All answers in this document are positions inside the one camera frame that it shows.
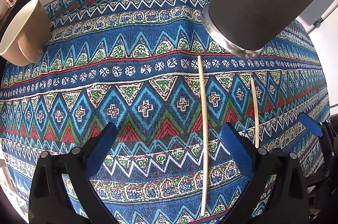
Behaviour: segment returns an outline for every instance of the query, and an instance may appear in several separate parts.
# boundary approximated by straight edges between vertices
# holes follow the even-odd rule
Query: blue gripper pad
[[[97,174],[117,137],[117,128],[109,122],[101,133],[94,149],[86,159],[85,176],[87,179]]]
[[[322,128],[317,124],[316,121],[314,121],[305,113],[301,113],[298,116],[298,121],[301,122],[315,136],[321,137],[323,135]]]
[[[223,125],[221,134],[226,148],[233,157],[241,174],[251,179],[254,175],[254,161],[241,142],[240,137],[242,136],[238,134],[231,124],[227,123]]]

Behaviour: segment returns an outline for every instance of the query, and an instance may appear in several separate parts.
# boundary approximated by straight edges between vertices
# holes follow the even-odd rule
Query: wooden chopstick
[[[198,61],[198,74],[199,74],[199,84],[201,89],[201,103],[202,103],[202,122],[203,122],[203,187],[202,187],[202,205],[201,205],[201,216],[206,213],[207,206],[207,185],[208,185],[208,158],[209,158],[209,149],[208,149],[208,114],[207,114],[207,97],[206,97],[206,88],[204,85],[204,73],[201,56],[197,56]]]
[[[254,78],[251,77],[251,90],[252,90],[252,99],[253,99],[253,111],[255,113],[255,147],[259,148],[259,116],[258,116],[258,104],[256,96],[256,87]]]

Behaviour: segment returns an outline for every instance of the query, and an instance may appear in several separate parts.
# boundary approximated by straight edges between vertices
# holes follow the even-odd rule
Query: metal bolt
[[[75,147],[72,149],[72,154],[78,154],[81,151],[79,147]]]
[[[258,148],[258,152],[262,155],[267,153],[266,149],[264,149],[264,148]]]
[[[48,152],[47,151],[43,151],[40,155],[42,158],[45,158],[48,156]]]
[[[295,153],[290,153],[290,157],[291,157],[292,159],[296,159],[296,158],[297,158],[297,155],[296,155]]]

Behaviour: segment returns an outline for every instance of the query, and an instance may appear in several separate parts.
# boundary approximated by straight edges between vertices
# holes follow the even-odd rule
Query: mug
[[[17,66],[37,63],[50,34],[49,17],[39,0],[29,1],[15,15],[0,43],[0,55]]]

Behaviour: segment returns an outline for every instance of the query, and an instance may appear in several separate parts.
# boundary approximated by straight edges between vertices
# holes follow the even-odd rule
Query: blue patterned fabric
[[[231,122],[260,146],[298,154],[305,175],[323,162],[318,138],[296,121],[329,117],[324,73],[302,25],[293,21],[260,58],[239,59],[210,38],[200,12],[210,0],[55,0],[45,6],[51,36],[41,61],[8,64],[0,89],[1,146],[28,201],[43,150],[67,153],[114,122],[118,136],[91,182],[123,224],[217,223],[247,179],[221,139]],[[202,56],[209,128],[207,213],[202,195]],[[275,177],[253,215],[268,201]],[[65,185],[76,211],[72,185]]]

